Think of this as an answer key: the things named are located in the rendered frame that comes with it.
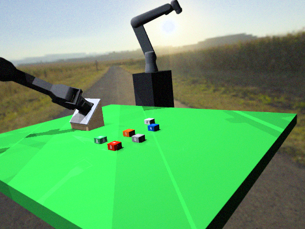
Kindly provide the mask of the blue block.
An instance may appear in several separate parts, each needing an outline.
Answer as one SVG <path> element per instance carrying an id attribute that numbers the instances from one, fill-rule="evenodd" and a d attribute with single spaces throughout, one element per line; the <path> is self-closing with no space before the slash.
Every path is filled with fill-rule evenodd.
<path id="1" fill-rule="evenodd" d="M 151 125 L 148 125 L 148 131 L 156 131 L 160 129 L 159 128 L 159 124 L 151 124 Z"/>

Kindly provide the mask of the red block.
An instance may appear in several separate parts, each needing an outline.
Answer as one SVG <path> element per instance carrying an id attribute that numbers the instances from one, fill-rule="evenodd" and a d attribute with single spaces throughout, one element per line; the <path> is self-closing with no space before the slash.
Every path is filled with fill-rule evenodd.
<path id="1" fill-rule="evenodd" d="M 122 148 L 122 143 L 119 141 L 112 141 L 107 144 L 108 150 L 116 151 Z"/>

